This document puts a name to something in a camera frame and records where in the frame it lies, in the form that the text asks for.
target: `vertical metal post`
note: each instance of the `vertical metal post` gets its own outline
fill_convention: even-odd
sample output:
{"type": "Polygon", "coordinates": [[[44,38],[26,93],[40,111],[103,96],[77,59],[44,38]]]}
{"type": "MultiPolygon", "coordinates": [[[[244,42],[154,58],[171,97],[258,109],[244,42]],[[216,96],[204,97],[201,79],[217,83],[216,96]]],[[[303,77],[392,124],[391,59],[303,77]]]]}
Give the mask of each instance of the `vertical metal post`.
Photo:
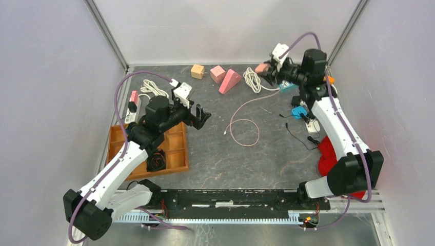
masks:
{"type": "Polygon", "coordinates": [[[335,44],[334,48],[332,49],[331,54],[329,55],[328,64],[332,65],[335,58],[337,57],[339,51],[343,47],[345,41],[347,40],[347,37],[350,35],[352,29],[354,28],[355,24],[357,23],[361,13],[363,12],[364,8],[367,6],[367,3],[369,0],[360,0],[357,4],[357,7],[352,13],[352,16],[350,17],[349,21],[347,22],[342,34],[340,35],[339,40],[335,44]]]}
{"type": "Polygon", "coordinates": [[[96,23],[98,24],[101,32],[103,33],[104,37],[106,38],[107,42],[109,43],[110,47],[112,48],[113,52],[116,55],[116,58],[120,62],[121,66],[124,68],[125,72],[128,70],[128,63],[125,61],[124,56],[121,53],[120,48],[116,44],[115,39],[112,36],[112,33],[110,32],[109,28],[107,27],[106,22],[103,19],[103,16],[101,15],[100,11],[98,10],[98,7],[96,6],[94,0],[84,0],[86,5],[89,8],[89,11],[91,11],[91,14],[94,16],[94,19],[96,23]]]}

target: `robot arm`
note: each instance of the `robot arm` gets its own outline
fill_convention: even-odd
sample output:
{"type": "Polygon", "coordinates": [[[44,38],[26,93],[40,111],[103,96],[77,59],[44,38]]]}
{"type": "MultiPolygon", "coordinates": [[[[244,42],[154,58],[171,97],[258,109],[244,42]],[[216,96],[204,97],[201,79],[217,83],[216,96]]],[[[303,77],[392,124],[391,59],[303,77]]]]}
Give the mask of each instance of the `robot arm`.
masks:
{"type": "Polygon", "coordinates": [[[302,63],[296,65],[291,63],[286,55],[282,55],[287,48],[286,45],[277,44],[270,55],[271,59],[265,62],[267,66],[262,66],[264,70],[259,75],[271,85],[284,81],[298,85],[299,97],[306,103],[311,117],[317,117],[323,125],[338,160],[326,177],[299,185],[300,200],[340,196],[367,190],[363,160],[355,145],[359,145],[362,149],[362,154],[367,161],[371,186],[374,187],[384,161],[383,156],[379,151],[371,151],[358,137],[344,115],[337,94],[333,90],[332,100],[337,110],[334,109],[325,77],[326,53],[317,49],[306,50],[302,63]],[[343,118],[346,126],[342,124],[337,113],[343,118]],[[346,127],[353,134],[356,142],[352,141],[346,127]]]}
{"type": "Polygon", "coordinates": [[[174,83],[172,89],[173,104],[164,96],[150,99],[146,114],[127,127],[128,144],[124,144],[105,168],[92,181],[78,192],[69,190],[64,195],[66,219],[71,220],[74,210],[85,194],[91,191],[79,209],[73,225],[92,240],[102,237],[112,221],[125,213],[148,204],[152,199],[153,187],[142,183],[123,194],[113,196],[128,175],[164,141],[164,133],[181,122],[196,129],[201,129],[210,113],[196,106],[196,116],[190,113],[193,101],[189,100],[192,88],[186,83],[174,83]],[[95,183],[105,175],[96,188],[95,183]]]}

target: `orange wooden tray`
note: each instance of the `orange wooden tray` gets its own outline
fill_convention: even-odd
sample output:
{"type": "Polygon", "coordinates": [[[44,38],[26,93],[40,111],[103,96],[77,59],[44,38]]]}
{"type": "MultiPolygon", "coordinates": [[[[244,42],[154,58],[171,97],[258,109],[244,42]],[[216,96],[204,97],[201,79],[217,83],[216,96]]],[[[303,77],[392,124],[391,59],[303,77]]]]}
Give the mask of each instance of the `orange wooden tray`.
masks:
{"type": "MultiPolygon", "coordinates": [[[[126,180],[148,178],[170,173],[186,172],[189,170],[189,160],[187,157],[186,129],[184,123],[180,123],[169,131],[165,132],[165,140],[159,146],[166,155],[166,169],[157,172],[147,172],[147,162],[139,164],[131,172],[126,180]]],[[[111,126],[109,136],[109,149],[107,153],[106,164],[117,154],[124,144],[120,126],[111,126]]]]}

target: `white wall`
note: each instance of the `white wall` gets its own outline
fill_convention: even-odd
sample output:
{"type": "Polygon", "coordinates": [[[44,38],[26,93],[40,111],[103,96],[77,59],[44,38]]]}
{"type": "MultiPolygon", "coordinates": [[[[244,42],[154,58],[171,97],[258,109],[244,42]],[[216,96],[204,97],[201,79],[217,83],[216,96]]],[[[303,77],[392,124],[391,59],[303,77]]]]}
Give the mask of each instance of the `white wall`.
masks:
{"type": "MultiPolygon", "coordinates": [[[[130,64],[262,62],[314,31],[330,53],[358,0],[95,0],[130,64]]],[[[301,60],[312,38],[290,53],[301,60]]]]}
{"type": "Polygon", "coordinates": [[[0,244],[65,245],[123,70],[83,1],[0,3],[0,244]]]}
{"type": "Polygon", "coordinates": [[[332,65],[350,122],[384,155],[378,188],[398,245],[433,245],[434,7],[370,1],[332,65]]]}

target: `blue object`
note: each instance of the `blue object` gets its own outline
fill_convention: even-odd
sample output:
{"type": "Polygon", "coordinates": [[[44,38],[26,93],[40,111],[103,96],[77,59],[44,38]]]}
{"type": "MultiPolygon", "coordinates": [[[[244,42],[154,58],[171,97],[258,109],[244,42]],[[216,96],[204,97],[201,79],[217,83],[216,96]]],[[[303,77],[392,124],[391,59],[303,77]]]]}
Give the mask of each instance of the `blue object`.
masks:
{"type": "Polygon", "coordinates": [[[290,83],[290,82],[287,82],[287,81],[283,81],[280,84],[280,91],[281,92],[286,92],[286,91],[290,91],[291,89],[296,88],[296,87],[298,87],[298,86],[293,84],[293,83],[290,83]]]}
{"type": "Polygon", "coordinates": [[[298,106],[298,107],[291,110],[291,114],[294,116],[295,119],[300,119],[300,118],[302,118],[300,116],[301,114],[304,114],[305,116],[307,116],[308,113],[304,107],[298,106]]]}

